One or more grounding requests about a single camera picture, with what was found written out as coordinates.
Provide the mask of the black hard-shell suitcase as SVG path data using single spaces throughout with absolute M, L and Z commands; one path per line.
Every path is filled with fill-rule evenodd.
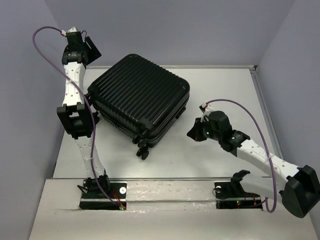
M 186 110 L 187 80 L 131 53 L 87 88 L 93 107 L 137 145 L 142 160 Z

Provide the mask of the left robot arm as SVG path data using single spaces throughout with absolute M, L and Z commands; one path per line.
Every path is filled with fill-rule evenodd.
M 89 98 L 84 94 L 84 77 L 87 65 L 101 56 L 89 36 L 83 36 L 76 27 L 62 35 L 67 45 L 62 54 L 65 76 L 65 93 L 62 105 L 56 109 L 66 133 L 76 142 L 84 166 L 86 180 L 79 189 L 84 194 L 97 194 L 104 198 L 110 194 L 109 177 L 95 146 L 98 113 L 93 112 Z

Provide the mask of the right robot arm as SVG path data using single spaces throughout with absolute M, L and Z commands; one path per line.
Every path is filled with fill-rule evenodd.
M 271 180 L 267 181 L 248 170 L 234 173 L 230 190 L 235 196 L 253 193 L 272 199 L 297 218 L 304 218 L 319 203 L 320 181 L 312 167 L 300 167 L 268 153 L 249 135 L 233 129 L 223 111 L 204 111 L 186 135 L 196 142 L 214 140 L 225 152 L 270 176 Z

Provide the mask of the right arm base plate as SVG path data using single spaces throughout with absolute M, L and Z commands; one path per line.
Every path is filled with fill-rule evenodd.
M 258 194 L 244 192 L 231 181 L 215 182 L 212 194 L 218 210 L 263 209 L 263 200 Z

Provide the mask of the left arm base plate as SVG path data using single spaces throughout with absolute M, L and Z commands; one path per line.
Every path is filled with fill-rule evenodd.
M 81 191 L 79 208 L 82 210 L 125 211 L 127 209 L 128 183 L 126 181 L 112 181 L 110 190 L 104 189 L 110 199 L 99 188 L 89 191 L 84 183 L 77 187 Z

